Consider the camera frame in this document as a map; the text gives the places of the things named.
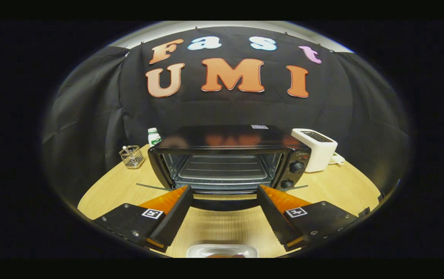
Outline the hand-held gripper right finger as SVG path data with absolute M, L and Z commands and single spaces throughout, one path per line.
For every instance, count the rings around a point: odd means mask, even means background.
M 359 219 L 328 201 L 310 203 L 264 185 L 257 188 L 257 200 L 287 252 L 321 246 Z

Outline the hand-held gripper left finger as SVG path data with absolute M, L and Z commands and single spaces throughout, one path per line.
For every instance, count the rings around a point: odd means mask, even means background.
M 183 186 L 141 205 L 119 205 L 94 222 L 137 246 L 165 252 L 176 237 L 192 200 L 191 186 Z

